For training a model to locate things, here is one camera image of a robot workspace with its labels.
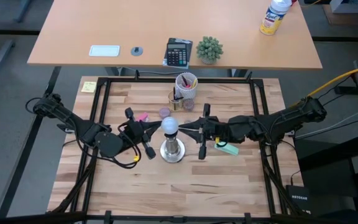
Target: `wooden desk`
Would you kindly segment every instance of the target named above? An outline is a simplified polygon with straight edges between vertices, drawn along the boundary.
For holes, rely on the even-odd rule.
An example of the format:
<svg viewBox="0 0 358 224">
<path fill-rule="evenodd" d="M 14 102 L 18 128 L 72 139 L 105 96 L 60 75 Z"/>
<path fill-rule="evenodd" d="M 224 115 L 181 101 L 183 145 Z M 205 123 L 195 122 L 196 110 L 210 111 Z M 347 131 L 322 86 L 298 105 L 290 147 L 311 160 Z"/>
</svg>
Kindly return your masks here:
<svg viewBox="0 0 358 224">
<path fill-rule="evenodd" d="M 322 68 L 296 2 L 273 36 L 259 31 L 271 0 L 56 0 L 28 63 L 161 67 L 169 37 L 192 40 L 192 68 Z M 224 54 L 216 65 L 196 56 L 203 36 Z M 118 57 L 90 57 L 92 45 L 120 45 Z M 131 48 L 141 46 L 135 57 Z"/>
<path fill-rule="evenodd" d="M 81 79 L 74 112 L 83 119 L 89 118 L 94 94 L 80 90 L 85 81 L 96 80 L 97 77 Z M 264 79 L 264 83 L 270 112 L 284 109 L 278 79 Z M 128 107 L 135 115 L 146 111 L 150 121 L 160 120 L 158 111 L 168 106 L 167 95 L 172 87 L 173 83 L 112 83 L 104 123 L 111 124 L 113 132 L 117 133 L 117 126 L 127 120 L 124 110 Z M 100 96 L 97 115 L 102 100 Z M 204 103 L 211 104 L 211 115 L 225 122 L 239 114 L 254 114 L 248 84 L 200 83 L 195 103 L 193 112 L 174 112 L 172 116 L 179 123 L 194 121 L 202 115 Z M 236 145 L 240 149 L 238 156 L 217 151 L 213 142 L 208 142 L 206 159 L 200 161 L 200 146 L 183 133 L 179 133 L 178 138 L 185 143 L 186 154 L 177 164 L 165 162 L 159 154 L 165 139 L 161 129 L 153 135 L 151 142 L 157 153 L 154 159 L 148 160 L 140 146 L 143 157 L 134 169 L 125 170 L 110 162 L 97 161 L 88 214 L 103 215 L 105 210 L 111 210 L 114 215 L 243 217 L 245 212 L 249 212 L 252 217 L 269 217 L 257 142 L 246 140 Z M 73 135 L 68 135 L 66 142 L 73 139 Z M 49 210 L 55 208 L 74 186 L 80 156 L 76 144 L 63 148 Z M 117 159 L 130 162 L 133 156 L 133 151 L 127 150 Z M 283 184 L 289 184 L 290 176 L 299 170 L 295 150 L 287 144 L 280 144 L 278 160 Z M 294 183 L 302 184 L 300 174 L 294 175 Z M 277 191 L 272 188 L 276 211 L 279 212 Z M 82 207 L 84 189 L 78 208 Z"/>
</svg>

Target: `light bulb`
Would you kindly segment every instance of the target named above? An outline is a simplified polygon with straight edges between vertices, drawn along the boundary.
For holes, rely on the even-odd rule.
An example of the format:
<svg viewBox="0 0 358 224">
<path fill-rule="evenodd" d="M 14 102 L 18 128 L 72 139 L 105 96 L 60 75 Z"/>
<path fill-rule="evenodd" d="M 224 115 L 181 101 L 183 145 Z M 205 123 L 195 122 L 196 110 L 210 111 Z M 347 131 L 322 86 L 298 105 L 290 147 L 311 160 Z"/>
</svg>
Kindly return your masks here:
<svg viewBox="0 0 358 224">
<path fill-rule="evenodd" d="M 162 120 L 161 128 L 164 130 L 165 134 L 175 134 L 178 131 L 179 124 L 175 118 L 166 117 Z"/>
</svg>

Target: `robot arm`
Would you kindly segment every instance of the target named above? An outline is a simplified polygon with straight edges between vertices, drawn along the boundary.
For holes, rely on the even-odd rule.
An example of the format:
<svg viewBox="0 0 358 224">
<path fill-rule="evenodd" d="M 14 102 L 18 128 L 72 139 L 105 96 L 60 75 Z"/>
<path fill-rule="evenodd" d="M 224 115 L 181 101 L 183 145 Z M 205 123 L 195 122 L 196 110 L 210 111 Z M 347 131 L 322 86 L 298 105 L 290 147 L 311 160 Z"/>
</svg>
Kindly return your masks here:
<svg viewBox="0 0 358 224">
<path fill-rule="evenodd" d="M 119 128 L 124 128 L 123 131 L 120 131 L 119 135 L 111 133 L 110 125 L 81 119 L 64 107 L 58 94 L 42 97 L 34 105 L 33 112 L 48 118 L 59 119 L 65 124 L 66 128 L 75 131 L 76 138 L 79 141 L 92 149 L 98 148 L 103 157 L 113 158 L 126 149 L 133 147 L 134 144 L 137 145 L 139 143 L 145 146 L 149 159 L 155 157 L 155 152 L 148 145 L 148 142 L 153 133 L 161 125 L 161 121 L 151 123 L 135 121 L 134 114 L 130 108 L 125 110 L 126 117 L 129 120 L 119 126 Z"/>
<path fill-rule="evenodd" d="M 303 123 L 320 122 L 327 115 L 321 103 L 311 97 L 274 114 L 239 115 L 230 118 L 227 123 L 219 122 L 216 116 L 210 116 L 210 108 L 209 104 L 205 104 L 202 118 L 179 125 L 181 132 L 201 143 L 198 159 L 205 159 L 207 140 L 215 141 L 219 138 L 224 142 L 242 143 L 247 137 L 253 141 L 278 144 L 285 133 L 300 129 Z"/>
</svg>

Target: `black box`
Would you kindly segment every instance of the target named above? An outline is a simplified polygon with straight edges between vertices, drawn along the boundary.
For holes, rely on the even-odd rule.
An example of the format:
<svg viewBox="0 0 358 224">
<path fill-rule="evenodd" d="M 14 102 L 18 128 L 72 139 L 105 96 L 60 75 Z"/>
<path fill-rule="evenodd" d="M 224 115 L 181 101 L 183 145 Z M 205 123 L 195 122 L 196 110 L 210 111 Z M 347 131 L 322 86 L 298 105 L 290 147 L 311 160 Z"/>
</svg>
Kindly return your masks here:
<svg viewBox="0 0 358 224">
<path fill-rule="evenodd" d="M 309 199 L 309 189 L 306 187 L 287 185 L 287 192 L 290 195 L 290 198 L 304 211 L 309 214 L 310 212 L 310 199 Z"/>
</svg>

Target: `potted plant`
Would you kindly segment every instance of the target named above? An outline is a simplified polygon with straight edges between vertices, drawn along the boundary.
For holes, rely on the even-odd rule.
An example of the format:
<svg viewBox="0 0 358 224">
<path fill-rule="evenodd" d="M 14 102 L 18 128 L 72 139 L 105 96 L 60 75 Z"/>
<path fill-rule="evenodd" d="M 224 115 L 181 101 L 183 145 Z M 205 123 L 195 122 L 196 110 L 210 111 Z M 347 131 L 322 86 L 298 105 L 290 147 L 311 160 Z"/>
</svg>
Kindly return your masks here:
<svg viewBox="0 0 358 224">
<path fill-rule="evenodd" d="M 200 41 L 197 46 L 197 57 L 201 58 L 205 64 L 212 65 L 221 58 L 222 47 L 223 45 L 219 44 L 216 38 L 203 37 L 203 41 Z"/>
</svg>

